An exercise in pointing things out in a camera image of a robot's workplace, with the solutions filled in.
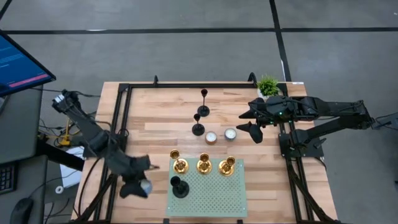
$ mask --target wooden tabletop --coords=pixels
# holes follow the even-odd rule
[[[99,101],[97,120],[111,122],[116,101],[118,82],[106,82]],[[287,83],[289,96],[307,95],[302,83]],[[126,154],[141,156],[148,154],[160,170],[146,172],[154,185],[148,199],[128,196],[119,197],[121,178],[116,189],[112,223],[162,223],[169,218],[171,223],[236,223],[236,218],[182,218],[166,217],[167,187],[169,184],[169,154],[172,149],[180,151],[180,157],[198,158],[207,152],[211,158],[234,156],[244,159],[248,217],[244,223],[294,223],[294,209],[289,179],[284,158],[280,155],[277,135],[278,127],[262,129],[264,140],[255,144],[250,135],[238,130],[237,138],[224,140],[226,128],[235,128],[248,120],[238,116],[249,109],[248,102],[257,97],[257,90],[209,88],[206,105],[210,115],[200,123],[207,131],[218,135],[215,145],[207,145],[205,135],[195,136],[191,128],[195,123],[193,115],[202,103],[198,88],[135,88],[132,92],[127,129],[130,132]],[[124,107],[124,98],[119,115],[118,127]],[[297,129],[313,127],[313,122],[298,122]],[[78,195],[88,170],[95,159],[85,162]],[[335,206],[330,192],[325,168],[314,158],[303,158],[308,188],[327,215],[336,217]],[[83,192],[82,211],[98,192],[103,160],[99,161]],[[303,198],[299,193],[303,218],[306,218]],[[108,193],[102,203],[101,217],[104,218]],[[78,197],[75,201],[78,208]]]

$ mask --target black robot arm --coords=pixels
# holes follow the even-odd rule
[[[67,115],[80,129],[84,141],[81,144],[93,155],[104,158],[111,172],[121,175],[126,183],[120,191],[121,197],[130,194],[148,197],[152,185],[144,175],[145,170],[158,168],[150,164],[149,156],[130,157],[120,149],[120,141],[116,135],[103,130],[96,121],[88,116],[81,108],[78,93],[63,90],[53,100],[52,105],[59,113]]]
[[[325,124],[315,126],[308,130],[296,129],[291,132],[292,146],[310,142],[311,139],[339,131],[341,129],[366,129],[373,119],[370,117],[363,101],[354,103],[325,102],[311,96],[271,96],[266,102],[256,98],[249,102],[250,110],[239,118],[256,119],[256,123],[242,124],[236,128],[249,132],[253,141],[262,141],[260,128],[267,125],[288,123],[293,121],[313,121],[322,116],[339,117]]]

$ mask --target gold candle holder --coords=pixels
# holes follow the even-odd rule
[[[209,174],[213,166],[209,161],[209,155],[207,153],[202,153],[200,155],[200,160],[197,163],[197,170],[201,174]]]
[[[179,156],[180,156],[180,152],[176,149],[174,149],[170,152],[170,157],[172,159],[175,159],[175,161],[173,163],[174,172],[176,172],[178,174],[184,174],[188,171],[189,164],[185,159],[179,159],[178,158]]]
[[[221,175],[226,177],[231,176],[234,173],[235,158],[229,156],[226,160],[223,160],[218,164],[218,170]]]

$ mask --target computer monitor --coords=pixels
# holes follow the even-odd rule
[[[55,79],[40,62],[0,30],[0,96]]]

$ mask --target table leg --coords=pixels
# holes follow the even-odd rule
[[[37,141],[36,156],[46,155],[49,160],[82,171],[85,161],[43,141]]]

